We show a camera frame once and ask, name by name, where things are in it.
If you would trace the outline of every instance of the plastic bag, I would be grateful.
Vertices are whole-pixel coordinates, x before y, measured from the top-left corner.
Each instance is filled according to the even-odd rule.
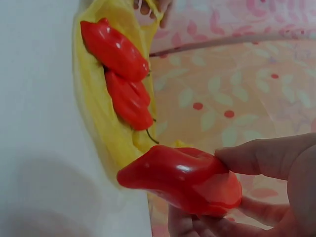
[[[117,117],[106,89],[103,66],[87,52],[79,24],[82,20],[97,22],[106,17],[112,27],[127,36],[143,56],[149,58],[150,46],[162,14],[158,12],[156,2],[148,0],[148,4],[157,19],[147,26],[140,26],[138,23],[133,0],[95,0],[75,20],[74,77],[79,108],[104,167],[115,173],[148,151],[154,143],[146,131],[133,131]],[[147,77],[144,84],[151,96],[150,111],[155,118],[152,77]],[[155,126],[152,126],[149,132],[155,137]]]

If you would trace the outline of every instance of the red pepper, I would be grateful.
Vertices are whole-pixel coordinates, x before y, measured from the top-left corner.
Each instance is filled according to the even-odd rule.
[[[236,175],[213,155],[195,148],[154,146],[120,170],[117,180],[195,215],[223,217],[239,206],[242,197]]]
[[[115,112],[135,130],[146,130],[153,125],[148,111],[150,97],[143,83],[128,82],[114,72],[105,72],[105,80]]]
[[[87,50],[104,66],[128,81],[138,82],[148,75],[148,61],[106,18],[97,23],[81,21],[80,25]]]

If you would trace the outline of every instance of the pepper pile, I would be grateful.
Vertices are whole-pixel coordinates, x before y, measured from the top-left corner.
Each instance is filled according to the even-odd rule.
[[[117,180],[198,216],[223,217],[239,206],[242,197],[236,175],[215,156],[195,148],[154,146],[120,170]]]
[[[87,50],[107,69],[105,80],[115,112],[137,131],[151,127],[150,96],[142,83],[149,73],[148,61],[108,19],[81,21],[80,26]]]

